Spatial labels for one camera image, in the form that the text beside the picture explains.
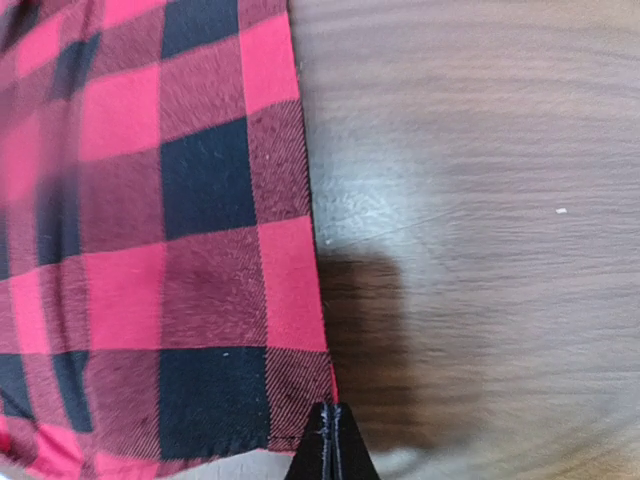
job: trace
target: cloth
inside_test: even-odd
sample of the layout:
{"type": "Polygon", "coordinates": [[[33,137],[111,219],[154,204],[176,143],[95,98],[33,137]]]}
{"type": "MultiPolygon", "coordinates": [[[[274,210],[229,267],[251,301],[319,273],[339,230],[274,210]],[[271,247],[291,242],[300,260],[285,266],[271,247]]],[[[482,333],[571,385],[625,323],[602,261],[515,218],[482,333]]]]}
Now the cloth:
{"type": "Polygon", "coordinates": [[[0,463],[293,452],[333,401],[285,0],[0,0],[0,463]]]}

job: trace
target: buffalo plaid scarf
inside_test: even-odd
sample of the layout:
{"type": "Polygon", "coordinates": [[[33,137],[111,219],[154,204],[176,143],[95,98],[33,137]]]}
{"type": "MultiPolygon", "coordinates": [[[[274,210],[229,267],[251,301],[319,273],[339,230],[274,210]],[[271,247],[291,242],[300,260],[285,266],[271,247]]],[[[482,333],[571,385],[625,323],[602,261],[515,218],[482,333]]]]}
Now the buffalo plaid scarf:
{"type": "Polygon", "coordinates": [[[0,463],[330,478],[285,0],[0,0],[0,42],[0,463]]]}

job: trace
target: plaid cloth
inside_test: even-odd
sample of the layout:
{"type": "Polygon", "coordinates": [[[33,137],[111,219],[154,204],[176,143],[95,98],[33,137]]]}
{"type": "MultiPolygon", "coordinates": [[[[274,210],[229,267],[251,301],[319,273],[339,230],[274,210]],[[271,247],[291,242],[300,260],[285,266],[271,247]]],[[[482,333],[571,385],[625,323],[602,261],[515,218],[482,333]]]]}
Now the plaid cloth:
{"type": "Polygon", "coordinates": [[[0,463],[168,475],[331,401],[285,0],[0,0],[0,463]]]}

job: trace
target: wooden table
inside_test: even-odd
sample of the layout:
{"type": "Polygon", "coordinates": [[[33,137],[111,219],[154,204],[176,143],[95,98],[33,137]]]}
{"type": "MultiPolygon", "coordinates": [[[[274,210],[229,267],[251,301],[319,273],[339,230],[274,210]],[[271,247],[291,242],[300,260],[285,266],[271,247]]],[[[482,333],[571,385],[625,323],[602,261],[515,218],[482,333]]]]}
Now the wooden table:
{"type": "Polygon", "coordinates": [[[422,452],[411,478],[640,478],[640,4],[292,3],[371,446],[422,452]]]}

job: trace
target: wood grain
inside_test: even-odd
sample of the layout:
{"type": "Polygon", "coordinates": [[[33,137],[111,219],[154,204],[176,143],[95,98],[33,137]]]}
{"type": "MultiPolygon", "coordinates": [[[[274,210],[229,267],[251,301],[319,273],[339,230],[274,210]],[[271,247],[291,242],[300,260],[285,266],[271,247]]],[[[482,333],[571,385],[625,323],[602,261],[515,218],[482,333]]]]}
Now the wood grain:
{"type": "Polygon", "coordinates": [[[422,452],[415,478],[640,478],[639,4],[292,15],[329,339],[371,446],[422,452]]]}

